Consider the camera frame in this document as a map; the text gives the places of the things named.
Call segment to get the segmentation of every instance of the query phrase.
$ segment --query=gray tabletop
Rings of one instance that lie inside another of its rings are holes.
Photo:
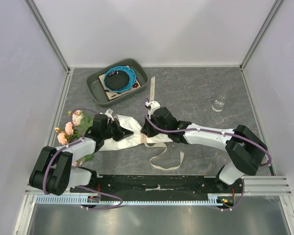
[[[69,121],[67,111],[89,108],[104,112],[88,91],[86,79],[100,69],[75,69],[63,109],[60,126]],[[244,81],[239,68],[145,68],[148,77],[156,76],[155,100],[167,107],[178,120],[214,128],[235,128],[242,124],[256,135],[258,130]],[[212,101],[223,90],[229,79],[234,86],[228,94],[222,112],[211,109]],[[146,90],[110,107],[114,114],[134,117],[144,123],[142,100],[149,97]],[[184,162],[177,170],[164,171],[153,168],[149,159],[160,154],[162,148],[146,148],[143,144],[134,148],[95,153],[94,160],[84,167],[99,174],[175,174],[216,175],[220,168],[230,162],[226,152],[203,146],[168,143],[168,150],[154,164],[164,168],[179,165],[179,152],[185,153]],[[269,168],[262,167],[258,175],[269,175]]]

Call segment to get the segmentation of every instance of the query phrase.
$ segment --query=white wall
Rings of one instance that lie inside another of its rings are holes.
[[[35,0],[72,67],[238,65],[274,0]]]
[[[23,0],[0,0],[0,235],[10,235],[65,73]]]
[[[245,74],[274,166],[294,195],[294,0],[284,1]]]

